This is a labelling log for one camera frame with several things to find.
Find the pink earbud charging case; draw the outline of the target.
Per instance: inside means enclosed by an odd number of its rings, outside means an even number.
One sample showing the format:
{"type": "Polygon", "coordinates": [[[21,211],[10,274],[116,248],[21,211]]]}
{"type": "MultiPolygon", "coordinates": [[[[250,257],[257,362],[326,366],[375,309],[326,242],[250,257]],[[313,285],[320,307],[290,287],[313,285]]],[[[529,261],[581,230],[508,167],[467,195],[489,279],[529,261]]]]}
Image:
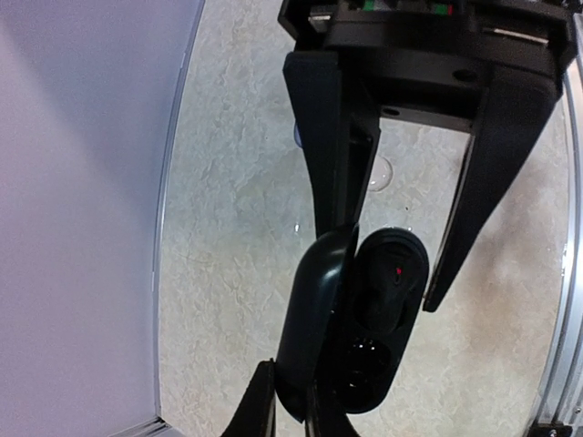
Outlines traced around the pink earbud charging case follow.
{"type": "Polygon", "coordinates": [[[379,192],[389,186],[393,176],[394,170],[389,160],[376,156],[373,160],[367,189],[371,192],[379,192]]]}

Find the black earbud case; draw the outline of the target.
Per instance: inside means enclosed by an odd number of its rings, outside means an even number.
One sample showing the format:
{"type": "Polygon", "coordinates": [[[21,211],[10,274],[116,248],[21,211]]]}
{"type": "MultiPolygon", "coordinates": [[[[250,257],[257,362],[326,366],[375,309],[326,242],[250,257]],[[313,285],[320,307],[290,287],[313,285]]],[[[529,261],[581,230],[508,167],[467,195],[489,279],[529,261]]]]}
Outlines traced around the black earbud case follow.
{"type": "Polygon", "coordinates": [[[306,419],[307,392],[316,383],[331,391],[348,414],[362,414],[384,402],[410,339],[429,261],[410,230],[383,228],[358,239],[358,226],[329,231],[307,249],[296,270],[275,359],[276,392],[298,422],[306,419]],[[415,283],[396,330],[369,330],[363,320],[366,267],[373,249],[402,243],[418,261],[415,283]]]}

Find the black earbud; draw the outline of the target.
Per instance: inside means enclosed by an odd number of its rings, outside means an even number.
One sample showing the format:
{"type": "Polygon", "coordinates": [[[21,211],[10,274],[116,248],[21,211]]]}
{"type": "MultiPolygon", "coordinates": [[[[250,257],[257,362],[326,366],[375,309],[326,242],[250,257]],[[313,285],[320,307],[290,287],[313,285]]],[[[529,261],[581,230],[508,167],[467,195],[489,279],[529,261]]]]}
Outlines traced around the black earbud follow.
{"type": "Polygon", "coordinates": [[[400,323],[418,261],[402,243],[377,246],[368,261],[363,320],[369,330],[388,334],[400,323]]]}

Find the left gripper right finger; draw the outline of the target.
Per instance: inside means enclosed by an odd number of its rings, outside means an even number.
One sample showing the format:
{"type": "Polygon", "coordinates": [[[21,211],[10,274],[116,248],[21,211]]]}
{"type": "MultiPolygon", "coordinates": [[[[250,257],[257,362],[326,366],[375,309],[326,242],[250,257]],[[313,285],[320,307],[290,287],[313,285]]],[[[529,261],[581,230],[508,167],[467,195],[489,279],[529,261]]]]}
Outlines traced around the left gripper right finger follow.
{"type": "Polygon", "coordinates": [[[304,429],[308,437],[360,437],[333,393],[316,383],[307,392],[304,429]]]}

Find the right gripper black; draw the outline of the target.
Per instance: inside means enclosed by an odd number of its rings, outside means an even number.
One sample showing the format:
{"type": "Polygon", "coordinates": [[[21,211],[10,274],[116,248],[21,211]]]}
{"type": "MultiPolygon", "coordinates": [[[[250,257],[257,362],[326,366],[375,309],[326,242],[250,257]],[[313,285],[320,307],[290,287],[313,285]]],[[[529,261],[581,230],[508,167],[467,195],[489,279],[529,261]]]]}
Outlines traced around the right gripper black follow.
{"type": "Polygon", "coordinates": [[[577,53],[573,1],[285,1],[283,75],[318,237],[359,221],[382,117],[543,125],[577,53]]]}

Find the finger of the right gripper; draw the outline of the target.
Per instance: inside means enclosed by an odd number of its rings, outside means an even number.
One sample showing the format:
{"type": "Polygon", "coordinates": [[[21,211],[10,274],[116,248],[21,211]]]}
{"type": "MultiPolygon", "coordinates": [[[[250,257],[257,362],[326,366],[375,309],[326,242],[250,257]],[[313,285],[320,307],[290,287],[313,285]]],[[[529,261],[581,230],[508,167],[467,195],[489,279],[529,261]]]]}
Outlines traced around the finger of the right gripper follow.
{"type": "Polygon", "coordinates": [[[435,312],[556,105],[556,82],[496,68],[468,141],[423,310],[435,312]]]}

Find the purple earbud charging case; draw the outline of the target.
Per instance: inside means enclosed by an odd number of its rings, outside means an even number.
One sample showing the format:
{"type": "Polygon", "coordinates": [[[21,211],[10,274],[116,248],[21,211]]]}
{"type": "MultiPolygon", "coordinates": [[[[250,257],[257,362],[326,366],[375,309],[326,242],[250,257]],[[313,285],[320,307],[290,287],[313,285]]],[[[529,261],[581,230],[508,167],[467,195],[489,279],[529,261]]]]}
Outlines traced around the purple earbud charging case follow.
{"type": "Polygon", "coordinates": [[[293,138],[294,138],[295,144],[299,148],[302,148],[302,139],[301,139],[300,129],[299,129],[299,126],[298,126],[297,123],[294,123],[294,127],[293,127],[293,138]]]}

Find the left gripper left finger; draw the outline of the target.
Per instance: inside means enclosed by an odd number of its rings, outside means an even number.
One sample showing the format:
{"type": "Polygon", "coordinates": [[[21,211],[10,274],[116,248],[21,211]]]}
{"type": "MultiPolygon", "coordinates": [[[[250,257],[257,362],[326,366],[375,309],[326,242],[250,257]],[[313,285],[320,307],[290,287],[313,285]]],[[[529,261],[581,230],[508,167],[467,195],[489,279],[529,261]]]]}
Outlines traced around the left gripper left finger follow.
{"type": "Polygon", "coordinates": [[[221,437],[271,437],[275,430],[275,364],[261,361],[221,437]]]}

